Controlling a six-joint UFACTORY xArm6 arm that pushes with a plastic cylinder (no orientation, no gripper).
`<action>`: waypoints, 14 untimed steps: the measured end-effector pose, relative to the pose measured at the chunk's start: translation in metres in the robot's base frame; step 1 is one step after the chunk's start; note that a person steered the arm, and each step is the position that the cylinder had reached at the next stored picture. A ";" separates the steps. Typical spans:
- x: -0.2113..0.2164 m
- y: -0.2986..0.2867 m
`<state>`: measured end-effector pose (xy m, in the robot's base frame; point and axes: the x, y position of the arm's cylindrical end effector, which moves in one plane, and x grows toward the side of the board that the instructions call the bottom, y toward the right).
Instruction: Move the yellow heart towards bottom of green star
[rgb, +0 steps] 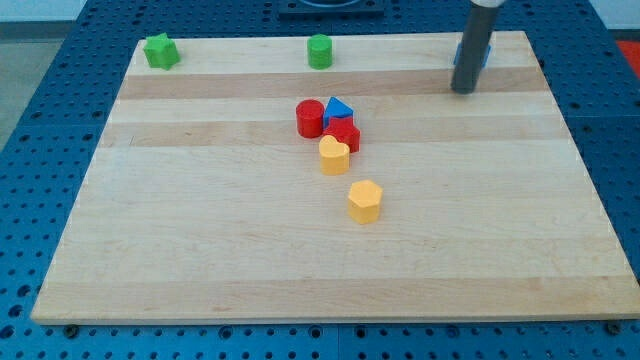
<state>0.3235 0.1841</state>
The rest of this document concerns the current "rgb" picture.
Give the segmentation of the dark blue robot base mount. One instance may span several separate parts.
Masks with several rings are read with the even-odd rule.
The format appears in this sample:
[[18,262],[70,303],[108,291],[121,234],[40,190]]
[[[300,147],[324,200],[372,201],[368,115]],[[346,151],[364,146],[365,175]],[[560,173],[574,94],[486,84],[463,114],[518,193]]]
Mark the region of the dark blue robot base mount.
[[381,15],[385,0],[280,0],[276,1],[281,19],[304,16]]

